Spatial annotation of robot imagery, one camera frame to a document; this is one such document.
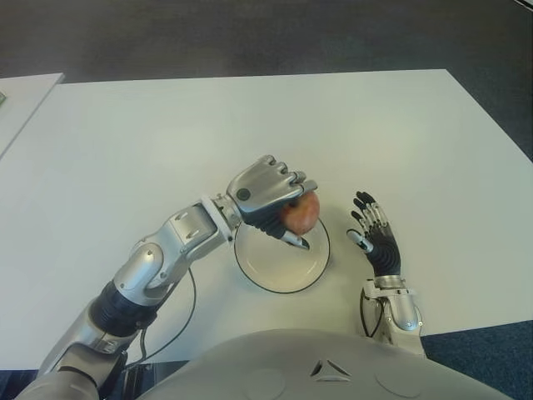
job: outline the robotic hand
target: robotic hand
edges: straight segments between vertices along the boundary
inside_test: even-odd
[[[284,162],[265,156],[232,180],[227,195],[237,205],[242,221],[308,250],[309,243],[287,230],[280,214],[288,203],[315,189],[316,183],[306,181],[304,172],[288,172]]]
[[[21,399],[106,397],[139,332],[156,319],[191,264],[233,240],[244,222],[300,248],[304,239],[287,230],[281,210],[316,189],[303,172],[265,156],[238,174],[225,195],[202,200],[176,212],[132,250],[115,277],[82,311],[44,360],[37,381]]]
[[[353,200],[361,213],[351,215],[359,222],[363,234],[348,229],[346,235],[366,254],[374,268],[374,279],[367,280],[361,292],[361,318],[365,334],[376,337],[413,353],[423,355],[420,344],[421,315],[413,301],[413,290],[401,278],[400,250],[391,230],[391,225],[377,201],[367,192],[357,192]],[[362,299],[374,299],[381,306],[376,329],[369,333],[362,310]]]

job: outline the cable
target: cable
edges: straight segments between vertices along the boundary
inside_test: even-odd
[[[366,326],[365,314],[363,312],[363,299],[370,300],[370,298],[365,296],[365,289],[361,289],[361,296],[359,297],[359,314],[361,315],[361,324],[363,326],[363,330],[365,331],[366,337],[373,338],[377,332],[377,329],[381,325],[381,320],[383,319],[383,313],[385,312],[385,308],[383,307],[383,302],[380,299],[377,299],[376,301],[380,305],[380,308],[381,308],[380,315],[377,318],[376,327],[374,327],[374,330],[372,331],[372,333],[369,333],[368,327]]]
[[[189,312],[189,316],[187,318],[187,320],[185,321],[185,324],[183,325],[182,329],[180,329],[180,331],[178,333],[176,333],[176,335],[174,335],[174,337],[172,337],[172,339],[170,339],[168,342],[166,342],[163,346],[161,346],[160,348],[158,348],[158,350],[156,350],[155,352],[153,352],[152,354],[150,354],[149,356],[147,356],[147,349],[146,349],[146,344],[145,344],[145,338],[146,338],[146,334],[147,334],[147,328],[144,328],[141,332],[141,337],[140,337],[140,346],[141,346],[141,358],[139,358],[137,361],[135,362],[132,362],[128,365],[126,365],[126,367],[124,368],[125,370],[128,370],[130,368],[133,368],[133,367],[136,367],[137,365],[139,365],[140,363],[144,363],[146,360],[148,360],[149,358],[152,358],[156,355],[158,355],[160,352],[162,352],[165,348],[167,348],[168,346],[170,346],[176,339],[178,339],[180,337],[180,335],[183,333],[183,331],[185,331],[185,329],[187,329],[187,327],[189,326],[189,323],[191,322],[192,320],[192,315],[194,314],[194,311],[197,307],[197,283],[194,279],[194,275],[192,275],[192,271],[191,269],[189,268],[188,270],[189,272],[189,277],[191,277],[191,283],[192,283],[192,293],[193,293],[193,298],[192,298],[192,306],[191,306],[191,311]],[[160,306],[157,308],[159,309],[162,304],[170,297],[170,295],[172,294],[172,292],[174,291],[174,289],[176,288],[177,286],[177,283],[175,283],[171,288],[170,290],[167,292],[167,294],[165,295],[165,297],[163,298],[163,300],[161,301],[160,303]]]

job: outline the black joint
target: black joint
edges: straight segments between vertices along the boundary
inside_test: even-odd
[[[153,323],[157,306],[141,306],[129,301],[111,281],[92,303],[89,316],[104,332],[124,338]]]
[[[286,231],[286,228],[280,222],[280,219],[277,215],[272,215],[268,219],[264,219],[259,222],[252,222],[251,225],[257,229],[261,229],[264,233],[276,239],[281,239]]]

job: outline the white plate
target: white plate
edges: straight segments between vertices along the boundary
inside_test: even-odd
[[[299,292],[318,280],[330,257],[330,240],[320,220],[304,238],[311,247],[309,251],[243,223],[235,236],[237,263],[261,288],[275,293]]]

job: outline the table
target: table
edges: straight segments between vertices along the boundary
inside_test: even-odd
[[[49,73],[0,78],[0,92],[7,97],[0,103],[0,158],[62,77],[61,73]]]
[[[193,267],[191,326],[154,361],[269,328],[360,332],[357,189],[392,220],[423,334],[533,318],[533,167],[444,70],[63,84],[0,162],[0,368],[36,368],[136,240],[264,153],[318,181],[331,265],[277,295],[217,249]],[[191,300],[184,280],[148,352]]]

